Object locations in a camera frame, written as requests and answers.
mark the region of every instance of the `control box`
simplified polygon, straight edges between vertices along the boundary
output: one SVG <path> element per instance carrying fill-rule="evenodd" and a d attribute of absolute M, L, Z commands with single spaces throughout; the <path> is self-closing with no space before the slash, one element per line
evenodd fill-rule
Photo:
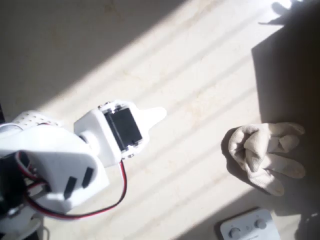
<path fill-rule="evenodd" d="M 267 209 L 257 209 L 223 222 L 224 240 L 281 240 Z"/>

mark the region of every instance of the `wire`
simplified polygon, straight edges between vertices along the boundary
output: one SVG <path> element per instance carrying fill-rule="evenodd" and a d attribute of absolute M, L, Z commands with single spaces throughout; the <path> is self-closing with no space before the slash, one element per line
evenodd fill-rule
<path fill-rule="evenodd" d="M 122 202 L 122 200 L 125 198 L 126 193 L 127 193 L 127 175 L 126 175 L 126 170 L 125 170 L 125 166 L 123 161 L 121 160 L 119 162 L 119 167 L 120 167 L 120 171 L 121 171 L 121 175 L 122 175 L 122 180 L 123 180 L 123 190 L 122 190 L 122 194 L 119 198 L 119 200 L 108 207 L 96 210 L 96 211 L 92 211 L 92 212 L 88 212 L 88 213 L 84 213 L 84 214 L 64 214 L 64 213 L 60 213 L 57 211 L 53 211 L 51 209 L 47 209 L 41 205 L 39 205 L 35 200 L 33 200 L 29 194 L 28 191 L 25 192 L 24 194 L 24 198 L 27 201 L 27 203 L 36 211 L 38 211 L 39 213 L 46 215 L 48 217 L 53 217 L 53 218 L 58 218 L 58 219 L 62 219 L 62 220 L 77 220 L 77 219 L 83 219 L 83 218 L 87 218 L 87 217 L 92 217 L 98 214 L 102 214 L 105 213 L 111 209 L 113 209 L 114 207 L 116 207 L 118 204 L 120 204 Z"/>
<path fill-rule="evenodd" d="M 18 163 L 18 168 L 19 170 L 22 172 L 22 174 L 27 177 L 28 179 L 31 179 L 33 181 L 36 181 L 36 180 L 39 180 L 39 178 L 35 175 L 33 175 L 29 170 L 28 168 L 21 162 L 21 155 L 22 155 L 22 152 L 21 151 L 17 151 L 15 153 L 15 160 L 16 162 Z"/>

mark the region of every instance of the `red and black wire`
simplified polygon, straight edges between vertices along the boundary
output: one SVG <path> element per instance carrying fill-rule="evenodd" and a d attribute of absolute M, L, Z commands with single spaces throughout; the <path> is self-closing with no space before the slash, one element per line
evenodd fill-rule
<path fill-rule="evenodd" d="M 121 160 L 119 163 L 119 167 L 120 167 L 120 171 L 121 171 L 121 176 L 123 179 L 123 189 L 122 189 L 122 194 L 119 198 L 119 200 L 102 209 L 99 210 L 95 210 L 95 211 L 91 211 L 88 213 L 83 213 L 83 214 L 64 214 L 64 213 L 60 213 L 51 209 L 48 209 L 40 204 L 38 204 L 29 194 L 29 190 L 31 190 L 32 188 L 38 187 L 40 185 L 48 185 L 48 183 L 41 178 L 37 178 L 35 175 L 32 175 L 31 173 L 27 172 L 25 170 L 24 167 L 20 167 L 19 169 L 21 170 L 22 174 L 24 174 L 27 178 L 33 180 L 34 182 L 31 183 L 30 185 L 27 186 L 27 191 L 24 193 L 24 198 L 26 200 L 26 202 L 33 208 L 35 209 L 37 212 L 46 215 L 48 217 L 52 217 L 52 218 L 58 218 L 58 219 L 62 219 L 62 220 L 77 220 L 77 219 L 83 219 L 83 218 L 88 218 L 88 217 L 92 217 L 98 214 L 102 214 L 105 213 L 113 208 L 115 208 L 117 205 L 119 205 L 122 200 L 125 198 L 126 193 L 127 193 L 127 174 L 126 174 L 126 170 L 125 170 L 125 166 L 123 161 Z"/>

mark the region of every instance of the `white device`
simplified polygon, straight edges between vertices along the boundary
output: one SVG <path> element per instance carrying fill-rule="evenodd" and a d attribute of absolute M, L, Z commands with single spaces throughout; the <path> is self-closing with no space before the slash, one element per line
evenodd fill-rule
<path fill-rule="evenodd" d="M 116 100 L 89 111 L 74 123 L 72 133 L 55 120 L 27 111 L 0 125 L 0 158 L 30 161 L 50 188 L 36 202 L 59 216 L 105 189 L 109 185 L 105 168 L 141 152 L 149 142 L 148 131 L 165 116 L 161 107 L 139 110 L 132 102 Z M 3 239 L 22 239 L 34 232 L 39 225 L 31 220 L 35 213 L 26 204 L 10 209 L 0 219 Z"/>
<path fill-rule="evenodd" d="M 281 240 L 267 209 L 257 209 L 223 222 L 224 240 Z"/>

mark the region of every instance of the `work glove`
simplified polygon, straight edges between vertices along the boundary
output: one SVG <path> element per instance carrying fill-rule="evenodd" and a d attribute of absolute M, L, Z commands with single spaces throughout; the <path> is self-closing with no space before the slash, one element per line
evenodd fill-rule
<path fill-rule="evenodd" d="M 232 134 L 228 150 L 254 185 L 274 196 L 282 196 L 284 186 L 272 171 L 294 179 L 303 178 L 306 171 L 300 163 L 274 153 L 288 153 L 299 144 L 298 136 L 304 133 L 301 125 L 292 122 L 241 126 Z"/>

